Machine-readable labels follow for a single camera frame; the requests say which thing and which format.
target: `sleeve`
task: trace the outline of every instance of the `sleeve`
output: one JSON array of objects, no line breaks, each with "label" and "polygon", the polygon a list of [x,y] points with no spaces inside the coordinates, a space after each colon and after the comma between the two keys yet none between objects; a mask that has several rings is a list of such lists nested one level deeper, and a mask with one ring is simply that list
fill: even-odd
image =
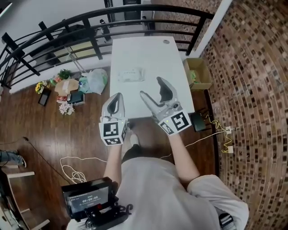
[{"label": "sleeve", "polygon": [[210,203],[233,217],[237,230],[243,230],[249,217],[248,205],[235,196],[215,175],[201,176],[187,187],[189,194],[207,199]]}]

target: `black metal railing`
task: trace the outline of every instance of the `black metal railing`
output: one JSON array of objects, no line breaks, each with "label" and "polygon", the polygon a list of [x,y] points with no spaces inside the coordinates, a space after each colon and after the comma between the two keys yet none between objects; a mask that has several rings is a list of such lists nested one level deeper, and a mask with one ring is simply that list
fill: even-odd
[{"label": "black metal railing", "polygon": [[[185,21],[176,21],[176,20],[163,20],[163,19],[143,19],[143,20],[126,20],[120,22],[110,22],[106,24],[99,24],[96,26],[91,26],[89,23],[89,18],[94,18],[102,15],[108,15],[112,13],[119,13],[119,12],[130,12],[130,11],[164,11],[164,12],[175,12],[175,13],[185,13],[189,15],[199,16],[199,22],[185,22]],[[153,34],[162,34],[162,33],[169,33],[169,34],[179,34],[179,35],[189,35],[192,36],[191,40],[176,40],[178,44],[187,44],[188,47],[186,49],[179,48],[179,51],[185,51],[186,55],[189,55],[197,41],[197,38],[202,30],[202,27],[207,19],[213,19],[214,15],[211,13],[185,8],[185,7],[177,7],[171,5],[154,5],[154,4],[138,4],[138,5],[125,5],[120,7],[111,7],[105,9],[99,9],[95,11],[91,11],[88,13],[80,14],[75,17],[63,20],[51,27],[46,27],[43,22],[39,23],[39,27],[41,28],[40,31],[31,33],[29,35],[25,35],[21,38],[16,40],[12,40],[10,36],[5,33],[2,37],[2,40],[6,43],[5,48],[3,49],[2,53],[0,54],[0,60],[3,61],[0,63],[0,84],[7,88],[11,88],[13,85],[21,82],[22,80],[32,76],[32,75],[40,75],[42,71],[50,69],[54,66],[62,65],[67,62],[71,62],[72,60],[66,60],[63,62],[59,61],[59,58],[65,57],[69,55],[69,53],[63,53],[61,55],[55,56],[54,52],[65,49],[66,47],[73,46],[76,44],[80,44],[83,42],[90,41],[92,46],[81,48],[78,50],[71,51],[71,54],[86,51],[89,49],[94,49],[95,54],[77,57],[76,60],[89,58],[97,56],[98,59],[102,59],[103,55],[109,54],[111,52],[101,52],[100,48],[105,46],[110,46],[112,43],[103,43],[98,44],[97,39],[104,38],[107,36],[116,36],[116,35],[127,35],[127,34],[139,34],[145,33],[146,35],[153,35]],[[71,31],[71,24],[75,24],[77,22],[83,23],[77,28],[75,31]],[[186,25],[190,27],[195,27],[194,32],[186,32],[186,31],[171,31],[171,30],[156,30],[156,29],[148,29],[148,30],[137,30],[137,31],[122,31],[122,32],[114,32],[109,34],[101,34],[97,35],[95,32],[104,27],[110,26],[121,26],[121,25],[134,25],[134,24],[141,24],[141,23],[173,23],[173,24],[180,24]],[[23,41],[23,39],[34,35],[32,38]],[[32,45],[36,45],[38,42],[44,41],[48,39],[47,42],[44,44],[39,45],[38,47],[34,48],[32,51],[28,53],[24,53],[24,49],[27,47],[31,47]],[[32,57],[31,60],[25,60],[26,57]],[[47,57],[43,62],[37,63],[34,66],[31,66],[31,63],[35,60],[39,60],[41,57]],[[48,67],[39,68],[41,65],[49,63],[49,62],[57,62],[53,65]],[[26,70],[18,73],[15,73],[26,66]],[[24,73],[32,71],[31,74],[19,78]]]}]

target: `shoe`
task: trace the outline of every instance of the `shoe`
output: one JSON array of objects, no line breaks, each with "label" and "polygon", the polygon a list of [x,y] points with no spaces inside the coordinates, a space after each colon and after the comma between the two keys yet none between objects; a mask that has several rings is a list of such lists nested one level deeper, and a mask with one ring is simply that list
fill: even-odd
[{"label": "shoe", "polygon": [[130,136],[130,144],[131,144],[131,146],[133,146],[133,145],[139,145],[140,146],[139,138],[135,133],[132,133]]},{"label": "shoe", "polygon": [[24,160],[24,158],[22,157],[22,165],[24,166],[24,168],[27,167],[26,161]]}]

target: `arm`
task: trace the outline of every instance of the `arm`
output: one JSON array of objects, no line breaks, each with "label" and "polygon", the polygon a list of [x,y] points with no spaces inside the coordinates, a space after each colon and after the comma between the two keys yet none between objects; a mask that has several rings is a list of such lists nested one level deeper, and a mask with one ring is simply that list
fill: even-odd
[{"label": "arm", "polygon": [[111,146],[109,149],[108,160],[104,172],[104,177],[109,177],[112,181],[121,184],[121,150],[122,145]]},{"label": "arm", "polygon": [[200,173],[185,148],[179,134],[168,136],[180,181],[188,185],[193,179],[200,176]]},{"label": "arm", "polygon": [[247,204],[235,196],[217,176],[198,177],[188,185],[187,191],[193,196],[209,200],[217,209],[229,213],[233,217],[236,229],[245,228],[249,217]]}]

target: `potted plant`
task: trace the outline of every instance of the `potted plant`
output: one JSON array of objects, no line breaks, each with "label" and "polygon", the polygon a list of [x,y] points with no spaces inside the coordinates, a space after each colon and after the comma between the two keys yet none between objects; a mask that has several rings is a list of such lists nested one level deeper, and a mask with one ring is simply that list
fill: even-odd
[{"label": "potted plant", "polygon": [[37,94],[40,94],[43,92],[45,87],[50,88],[50,85],[49,85],[49,83],[47,83],[47,81],[38,82],[38,84],[35,87],[35,92]]},{"label": "potted plant", "polygon": [[58,82],[66,80],[71,76],[72,72],[70,70],[62,69],[54,78],[50,79],[50,82],[52,85],[56,85]]}]

